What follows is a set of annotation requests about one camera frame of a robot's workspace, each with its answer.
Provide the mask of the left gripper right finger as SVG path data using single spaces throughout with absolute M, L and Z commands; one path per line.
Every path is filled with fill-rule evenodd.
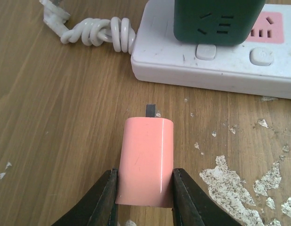
M 173 170 L 173 224 L 175 226 L 239 226 L 183 168 Z

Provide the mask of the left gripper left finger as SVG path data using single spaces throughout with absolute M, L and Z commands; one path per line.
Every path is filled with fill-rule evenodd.
M 105 171 L 88 192 L 54 226 L 117 226 L 118 170 Z

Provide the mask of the pink plug adapter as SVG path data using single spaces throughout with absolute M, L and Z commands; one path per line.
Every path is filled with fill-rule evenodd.
M 125 121 L 117 204 L 173 207 L 173 143 L 173 122 L 157 117 L 155 104 Z

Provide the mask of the white power strip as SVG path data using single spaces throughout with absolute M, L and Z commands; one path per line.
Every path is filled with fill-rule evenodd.
M 141 81 L 291 99 L 291 5 L 266 4 L 234 47 L 181 43 L 172 0 L 145 5 L 131 55 Z

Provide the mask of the green dragon cube socket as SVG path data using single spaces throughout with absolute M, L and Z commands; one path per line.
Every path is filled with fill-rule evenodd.
M 173 33 L 184 43 L 239 45 L 264 5 L 263 0 L 176 0 Z

